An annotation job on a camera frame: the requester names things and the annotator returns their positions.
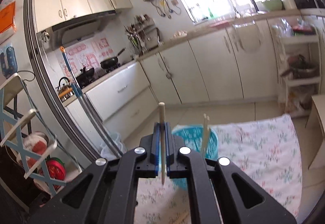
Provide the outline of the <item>blue folding rack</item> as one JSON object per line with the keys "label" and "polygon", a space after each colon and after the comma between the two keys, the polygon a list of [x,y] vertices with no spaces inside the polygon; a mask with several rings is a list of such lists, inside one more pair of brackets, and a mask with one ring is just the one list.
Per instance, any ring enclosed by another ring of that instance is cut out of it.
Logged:
{"label": "blue folding rack", "polygon": [[[25,114],[10,108],[10,103],[18,103],[18,95],[24,92],[29,100],[30,109]],[[32,132],[31,122],[41,114],[32,101],[27,87],[18,73],[14,73],[1,85],[1,147],[10,148],[17,163],[24,169],[24,178],[31,178],[51,196],[66,185],[64,179],[50,175],[47,160],[58,147],[56,136],[45,125],[45,135]]]}

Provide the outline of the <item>range hood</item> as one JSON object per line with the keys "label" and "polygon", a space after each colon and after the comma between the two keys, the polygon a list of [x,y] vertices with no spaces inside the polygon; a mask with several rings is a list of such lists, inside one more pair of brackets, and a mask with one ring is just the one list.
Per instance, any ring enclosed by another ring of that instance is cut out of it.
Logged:
{"label": "range hood", "polygon": [[69,47],[101,32],[108,22],[117,16],[116,11],[94,13],[75,17],[48,27],[36,34],[39,47],[55,51],[60,46]]}

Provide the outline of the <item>metal kettle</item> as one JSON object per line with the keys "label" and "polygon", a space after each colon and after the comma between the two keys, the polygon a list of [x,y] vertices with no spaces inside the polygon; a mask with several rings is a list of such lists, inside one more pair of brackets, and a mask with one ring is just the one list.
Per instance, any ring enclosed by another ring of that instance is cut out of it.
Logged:
{"label": "metal kettle", "polygon": [[69,99],[74,95],[70,80],[65,76],[60,78],[58,82],[58,87],[56,87],[56,89],[61,102],[64,102],[65,100]]}

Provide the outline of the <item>white kitchen cabinets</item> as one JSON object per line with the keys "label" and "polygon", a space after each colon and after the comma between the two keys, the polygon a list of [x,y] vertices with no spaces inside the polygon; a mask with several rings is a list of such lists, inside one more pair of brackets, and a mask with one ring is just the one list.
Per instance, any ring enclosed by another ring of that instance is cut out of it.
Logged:
{"label": "white kitchen cabinets", "polygon": [[[111,11],[109,0],[34,0],[37,33],[75,17]],[[118,16],[94,35],[64,47],[74,75],[95,68],[94,81],[82,89],[103,125],[123,138],[157,109],[168,106],[273,98],[277,93],[274,46],[267,21],[253,23],[256,39],[243,50],[230,29],[169,42],[164,50],[130,60],[127,49],[118,64],[100,63],[125,48]],[[60,47],[41,47],[41,57],[53,84],[72,79]]]}

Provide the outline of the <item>black wok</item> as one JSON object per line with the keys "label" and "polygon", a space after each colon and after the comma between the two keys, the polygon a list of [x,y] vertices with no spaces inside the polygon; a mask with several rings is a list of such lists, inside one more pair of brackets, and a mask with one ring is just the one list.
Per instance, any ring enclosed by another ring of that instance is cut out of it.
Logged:
{"label": "black wok", "polygon": [[84,87],[91,84],[94,79],[95,68],[87,69],[85,66],[80,70],[80,74],[76,77],[77,83],[79,84],[80,88],[83,89]]}

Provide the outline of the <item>green bowl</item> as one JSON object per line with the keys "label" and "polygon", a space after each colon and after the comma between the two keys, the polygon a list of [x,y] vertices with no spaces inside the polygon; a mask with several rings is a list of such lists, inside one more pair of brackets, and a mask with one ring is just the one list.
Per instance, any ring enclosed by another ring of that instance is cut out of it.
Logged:
{"label": "green bowl", "polygon": [[270,12],[283,9],[283,3],[281,0],[265,0],[262,2],[262,5]]}

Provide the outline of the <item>floral tablecloth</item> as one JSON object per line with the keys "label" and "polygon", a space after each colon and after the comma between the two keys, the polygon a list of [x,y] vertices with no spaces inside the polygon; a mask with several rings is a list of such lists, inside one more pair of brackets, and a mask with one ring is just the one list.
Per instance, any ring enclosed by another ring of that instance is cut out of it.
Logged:
{"label": "floral tablecloth", "polygon": [[[206,157],[228,157],[292,215],[299,214],[302,168],[299,141],[289,115],[212,125]],[[134,223],[190,223],[186,179],[140,179]]]}

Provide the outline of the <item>white shelf rack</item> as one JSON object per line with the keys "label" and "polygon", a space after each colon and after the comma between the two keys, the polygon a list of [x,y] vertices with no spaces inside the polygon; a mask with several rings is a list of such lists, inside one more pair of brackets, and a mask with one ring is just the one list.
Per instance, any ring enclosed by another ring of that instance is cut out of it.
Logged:
{"label": "white shelf rack", "polygon": [[321,43],[317,29],[307,21],[280,19],[272,25],[278,68],[280,109],[293,118],[308,116],[312,97],[322,83]]}

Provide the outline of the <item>bamboo chopstick nine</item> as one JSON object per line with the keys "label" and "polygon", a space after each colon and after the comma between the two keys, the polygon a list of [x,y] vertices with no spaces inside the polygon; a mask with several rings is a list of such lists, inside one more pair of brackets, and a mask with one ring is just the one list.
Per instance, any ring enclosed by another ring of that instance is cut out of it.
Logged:
{"label": "bamboo chopstick nine", "polygon": [[165,184],[165,104],[159,103],[159,124],[160,124],[160,152],[161,152],[161,184]]}

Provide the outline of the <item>chopstick in basket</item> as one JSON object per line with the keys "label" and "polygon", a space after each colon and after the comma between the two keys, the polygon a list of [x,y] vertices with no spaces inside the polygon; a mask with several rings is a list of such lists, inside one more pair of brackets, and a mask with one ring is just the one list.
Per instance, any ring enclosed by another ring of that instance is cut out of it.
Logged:
{"label": "chopstick in basket", "polygon": [[209,128],[209,123],[210,123],[210,117],[206,115],[205,118],[205,128],[204,128],[204,154],[207,153],[207,148],[208,148],[208,142],[209,142],[209,136],[210,136],[210,128]]}
{"label": "chopstick in basket", "polygon": [[203,134],[202,134],[202,144],[200,148],[200,154],[202,155],[203,158],[205,158],[206,155],[206,139],[208,136],[208,120],[207,120],[207,115],[204,113],[203,114]]}

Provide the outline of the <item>utensil holder rack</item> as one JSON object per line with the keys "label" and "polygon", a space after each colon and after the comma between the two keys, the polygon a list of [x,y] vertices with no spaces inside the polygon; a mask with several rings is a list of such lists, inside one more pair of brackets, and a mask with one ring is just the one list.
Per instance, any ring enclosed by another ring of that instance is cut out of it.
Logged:
{"label": "utensil holder rack", "polygon": [[141,56],[160,43],[160,30],[154,20],[148,15],[136,15],[134,23],[125,26],[125,35],[129,41],[129,49],[133,55]]}

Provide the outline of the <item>red round tin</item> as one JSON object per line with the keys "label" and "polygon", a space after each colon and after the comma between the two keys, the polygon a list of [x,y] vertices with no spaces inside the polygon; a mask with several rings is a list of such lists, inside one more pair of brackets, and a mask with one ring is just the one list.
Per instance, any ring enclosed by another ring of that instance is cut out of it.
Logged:
{"label": "red round tin", "polygon": [[60,181],[65,180],[66,177],[66,169],[64,163],[56,157],[49,158],[46,160],[47,170],[49,175],[53,179],[57,179]]}

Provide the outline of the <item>wooden stool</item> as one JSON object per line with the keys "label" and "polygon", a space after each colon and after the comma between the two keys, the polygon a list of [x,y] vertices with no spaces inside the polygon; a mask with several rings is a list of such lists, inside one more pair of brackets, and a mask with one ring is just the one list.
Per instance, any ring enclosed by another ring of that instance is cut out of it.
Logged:
{"label": "wooden stool", "polygon": [[305,128],[320,133],[322,135],[322,143],[308,167],[309,170],[324,167],[324,113],[325,95],[312,96],[312,108]]}

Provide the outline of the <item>black frying pan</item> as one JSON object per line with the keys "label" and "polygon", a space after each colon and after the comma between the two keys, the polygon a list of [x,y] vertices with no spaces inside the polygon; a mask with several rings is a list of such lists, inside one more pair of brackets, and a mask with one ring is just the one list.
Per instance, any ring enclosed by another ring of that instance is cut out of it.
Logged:
{"label": "black frying pan", "polygon": [[102,61],[100,63],[100,66],[102,67],[102,69],[109,69],[112,68],[113,66],[118,64],[118,57],[125,51],[126,49],[123,48],[121,49],[118,54],[114,57],[105,59],[104,61]]}

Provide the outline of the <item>teal perforated plastic basket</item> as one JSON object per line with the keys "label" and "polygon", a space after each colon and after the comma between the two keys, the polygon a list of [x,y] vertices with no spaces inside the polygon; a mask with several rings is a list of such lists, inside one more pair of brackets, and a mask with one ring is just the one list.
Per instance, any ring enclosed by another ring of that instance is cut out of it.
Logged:
{"label": "teal perforated plastic basket", "polygon": [[[184,140],[185,146],[192,150],[200,152],[203,141],[203,125],[184,125],[174,127],[172,133],[180,136]],[[210,136],[208,140],[206,158],[210,160],[217,160],[219,157],[219,140],[215,130],[210,129]],[[172,179],[173,188],[187,191],[186,178]]]}

